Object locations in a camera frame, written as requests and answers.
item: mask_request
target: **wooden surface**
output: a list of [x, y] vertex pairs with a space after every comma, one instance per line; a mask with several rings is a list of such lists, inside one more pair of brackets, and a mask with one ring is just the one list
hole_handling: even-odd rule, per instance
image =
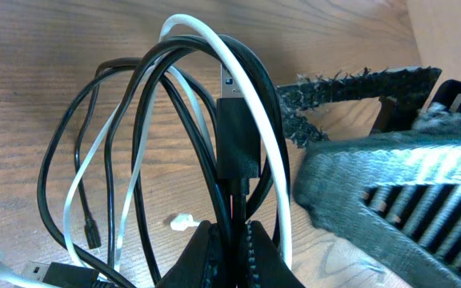
[[461, 81], [461, 0], [408, 0], [408, 6], [422, 64], [443, 70], [433, 95], [444, 81]]
[[[420, 64], [403, 0], [0, 0], [0, 248], [6, 253], [5, 262], [16, 271], [29, 260], [70, 262], [67, 252], [46, 232], [36, 203], [42, 157], [70, 100], [100, 62], [144, 55], [156, 43], [163, 21], [175, 13], [192, 14], [219, 33], [246, 43], [264, 61], [275, 84], [293, 82], [296, 74], [332, 77], [339, 70], [356, 72], [364, 66], [383, 69]], [[190, 31], [176, 28], [174, 32]], [[179, 65], [218, 97], [215, 61], [195, 54]], [[128, 78], [126, 74], [102, 86], [83, 151], [119, 102]], [[122, 207], [130, 177], [137, 100], [113, 145], [117, 207]], [[86, 105], [70, 122], [50, 169], [47, 194], [57, 223], [61, 223], [63, 202], [74, 177], [72, 150]], [[331, 137], [359, 137], [371, 127], [377, 108], [372, 101], [331, 104], [311, 117]], [[147, 221], [156, 259], [165, 274], [193, 233], [172, 231], [166, 224], [169, 216], [188, 212], [197, 219], [214, 221], [214, 215], [194, 151], [163, 92], [155, 105], [147, 149], [142, 166]], [[289, 151], [294, 177], [303, 152], [291, 144]], [[106, 243], [106, 184], [100, 151], [84, 179], [90, 208]], [[275, 218], [273, 196], [271, 193], [255, 216], [269, 231]], [[86, 246], [78, 197], [74, 219], [74, 239]], [[294, 203], [292, 222], [293, 271], [308, 287], [373, 286], [381, 281], [364, 264], [374, 266], [371, 259], [349, 242], [312, 228], [305, 211]], [[122, 273], [137, 286], [151, 286], [133, 207], [127, 227]], [[106, 249], [94, 253], [105, 259]], [[383, 281], [386, 286], [403, 286], [389, 273]]]

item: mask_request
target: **bundle of cables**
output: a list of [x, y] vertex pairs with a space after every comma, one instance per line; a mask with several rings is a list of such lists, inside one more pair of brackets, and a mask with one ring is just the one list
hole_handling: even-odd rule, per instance
[[[170, 29], [178, 24], [193, 28], [202, 37], [183, 35], [167, 38], [166, 36]], [[263, 172], [261, 173], [258, 185], [255, 187], [254, 192], [246, 202], [245, 207], [233, 207], [234, 205], [239, 205], [239, 202], [233, 201], [231, 203], [228, 196], [224, 193], [225, 184], [222, 183], [216, 175], [217, 159], [214, 156], [209, 131], [194, 94], [197, 94], [202, 99], [204, 106], [209, 111], [214, 132], [216, 133], [218, 127], [216, 125], [217, 115], [214, 99], [199, 82], [193, 79], [186, 72], [173, 66], [180, 58], [195, 51], [202, 51], [203, 53], [209, 54], [213, 58], [219, 60], [222, 65], [230, 71], [231, 75], [239, 85], [240, 90], [243, 92], [244, 100], [250, 109], [261, 139], [263, 140], [263, 144], [266, 148], [267, 160], [264, 163]], [[89, 125], [90, 118], [94, 113], [98, 97], [98, 87], [108, 78], [124, 71], [134, 71], [134, 73], [126, 88], [123, 99], [107, 120], [93, 146], [90, 148], [90, 151], [80, 165], [79, 155], [81, 141]], [[191, 117], [190, 111], [187, 109], [179, 92], [165, 73], [168, 73], [177, 79], [180, 86], [184, 89], [194, 111], [198, 127], [195, 124], [194, 119]], [[132, 175], [122, 210], [119, 232], [115, 239], [114, 179], [111, 166], [111, 147], [115, 131], [118, 129], [118, 125], [126, 113], [132, 97], [141, 82], [145, 82], [145, 86], [139, 100], [134, 122], [131, 159]], [[147, 265], [153, 282], [157, 283], [161, 279], [147, 232], [146, 215], [144, 211], [142, 186], [140, 181], [140, 166], [146, 149], [147, 133], [152, 115], [151, 112], [156, 97], [156, 86], [159, 82], [164, 87], [170, 100], [172, 101], [178, 116], [180, 117], [181, 122], [190, 137], [200, 166], [202, 167], [203, 176], [205, 178], [207, 188], [210, 193], [210, 199], [216, 214], [218, 230], [222, 239], [222, 246], [228, 246], [231, 242], [231, 235], [233, 233], [233, 227], [231, 225], [231, 210], [244, 210], [246, 211], [245, 219], [250, 218], [267, 196], [272, 184], [275, 184], [278, 210], [273, 242], [275, 245], [279, 245], [279, 250], [285, 263], [291, 267], [291, 215], [289, 207], [290, 171], [287, 157], [287, 147], [283, 137], [279, 101], [275, 93], [275, 88], [268, 77], [263, 64], [246, 46], [231, 37], [225, 35], [218, 36], [203, 22], [184, 14], [176, 14], [166, 20], [162, 27], [159, 43], [142, 59], [120, 58], [104, 62], [101, 66], [99, 66], [95, 78], [88, 83], [81, 92], [79, 92], [70, 104], [66, 113], [63, 115], [43, 159], [42, 168], [38, 178], [38, 208], [42, 221], [51, 236], [56, 242], [68, 250], [76, 265], [91, 266], [118, 286], [133, 287], [133, 284], [124, 278], [118, 271], [120, 268], [120, 256], [126, 226], [126, 218], [129, 212], [131, 199], [134, 198], [134, 206], [138, 220], [138, 230], [142, 240], [142, 248], [146, 257]], [[54, 152], [58, 146], [60, 138], [62, 137], [63, 131], [66, 129], [67, 123], [72, 117], [74, 111], [78, 108], [79, 104], [91, 91], [92, 96], [88, 113], [79, 133], [78, 141], [75, 145], [74, 163], [77, 174], [66, 196], [63, 213], [64, 234], [62, 234], [62, 232], [54, 224], [48, 210], [46, 198], [47, 175]], [[70, 204], [72, 203], [77, 188], [82, 199], [82, 207], [85, 211], [88, 229], [94, 228], [94, 222], [91, 218], [88, 204], [86, 202], [86, 195], [82, 184], [82, 175], [104, 138], [106, 138], [104, 156], [108, 210], [107, 263], [97, 259], [81, 247], [75, 245], [72, 242], [70, 234]]]

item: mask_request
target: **wooden table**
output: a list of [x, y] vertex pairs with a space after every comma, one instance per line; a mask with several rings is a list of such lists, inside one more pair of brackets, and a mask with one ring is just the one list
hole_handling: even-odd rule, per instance
[[[38, 214], [36, 185], [42, 157], [70, 100], [93, 77], [100, 62], [143, 56], [158, 39], [163, 21], [175, 13], [202, 19], [214, 30], [246, 43], [264, 62], [275, 84], [296, 74], [334, 76], [420, 64], [407, 6], [403, 0], [0, 0], [0, 248], [5, 263], [20, 271], [27, 261], [70, 262], [46, 232]], [[176, 34], [190, 32], [175, 28]], [[219, 66], [201, 54], [179, 65], [215, 96]], [[85, 137], [86, 152], [122, 97], [129, 74], [102, 86], [94, 119]], [[114, 141], [117, 206], [130, 178], [130, 140], [138, 99], [130, 106]], [[61, 223], [63, 202], [74, 177], [72, 150], [86, 113], [74, 115], [54, 156], [47, 194], [54, 220]], [[371, 127], [376, 101], [346, 102], [315, 111], [315, 123], [334, 139], [360, 137]], [[193, 230], [172, 231], [166, 220], [179, 212], [214, 221], [210, 199], [194, 151], [173, 106], [161, 92], [155, 104], [150, 140], [142, 166], [142, 185], [150, 238], [162, 274], [174, 264]], [[293, 176], [303, 156], [289, 146]], [[90, 208], [106, 243], [106, 183], [99, 151], [86, 172]], [[121, 208], [117, 209], [119, 217]], [[141, 251], [134, 208], [124, 242], [122, 273], [137, 286], [152, 286]], [[255, 218], [272, 231], [271, 193]], [[82, 211], [74, 202], [74, 239], [86, 246]], [[314, 229], [307, 214], [292, 205], [296, 276], [308, 287], [372, 286], [378, 274], [371, 261], [349, 242]], [[102, 259], [106, 248], [94, 251]], [[387, 273], [386, 286], [404, 286]]]

